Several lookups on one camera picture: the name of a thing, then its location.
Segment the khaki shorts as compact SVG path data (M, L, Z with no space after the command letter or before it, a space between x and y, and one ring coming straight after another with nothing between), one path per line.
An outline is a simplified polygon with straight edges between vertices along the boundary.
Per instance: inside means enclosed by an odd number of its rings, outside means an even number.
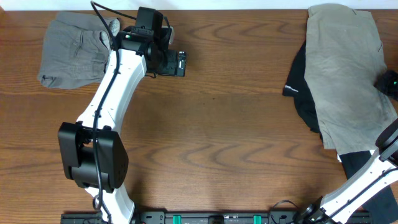
M341 4L310 7L305 59L325 149L339 155L375 150L397 113L374 87L387 67L372 14Z

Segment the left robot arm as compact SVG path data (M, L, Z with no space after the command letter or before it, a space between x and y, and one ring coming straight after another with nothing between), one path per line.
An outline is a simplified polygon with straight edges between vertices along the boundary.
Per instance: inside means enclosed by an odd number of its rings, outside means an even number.
M129 159L120 132L134 90L145 77L184 77L187 55L170 50L174 29L161 12L140 7L135 24L112 35L108 68L75 123L62 123L58 142L66 178L93 197L93 213L67 213L61 223L140 223L124 180Z

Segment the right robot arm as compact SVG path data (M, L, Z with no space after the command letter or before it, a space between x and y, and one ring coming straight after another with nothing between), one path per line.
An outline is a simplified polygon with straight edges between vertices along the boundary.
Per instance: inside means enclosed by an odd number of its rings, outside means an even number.
M322 197L313 221L346 223L353 212L397 181L397 113L364 72L310 72L311 91L323 145L339 156L372 151L368 161L341 187Z

